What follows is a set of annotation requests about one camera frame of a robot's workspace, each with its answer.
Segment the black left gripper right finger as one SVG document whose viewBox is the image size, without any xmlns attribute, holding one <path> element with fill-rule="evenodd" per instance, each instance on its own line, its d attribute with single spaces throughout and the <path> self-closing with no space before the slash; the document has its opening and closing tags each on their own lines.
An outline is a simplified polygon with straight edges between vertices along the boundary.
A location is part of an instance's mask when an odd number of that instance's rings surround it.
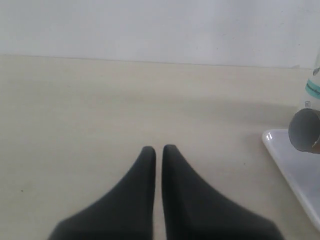
<svg viewBox="0 0 320 240">
<path fill-rule="evenodd" d="M 162 204 L 168 240 L 282 240 L 277 226 L 228 199 L 190 166 L 179 149 L 162 152 Z"/>
</svg>

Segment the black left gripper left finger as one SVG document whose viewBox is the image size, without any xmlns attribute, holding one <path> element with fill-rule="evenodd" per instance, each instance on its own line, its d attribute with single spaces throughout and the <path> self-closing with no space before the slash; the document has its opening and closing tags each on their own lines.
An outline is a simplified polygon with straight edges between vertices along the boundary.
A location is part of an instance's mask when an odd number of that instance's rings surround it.
<svg viewBox="0 0 320 240">
<path fill-rule="evenodd" d="M 151 240 L 156 152 L 142 148 L 123 178 L 101 199 L 61 221 L 50 240 Z"/>
</svg>

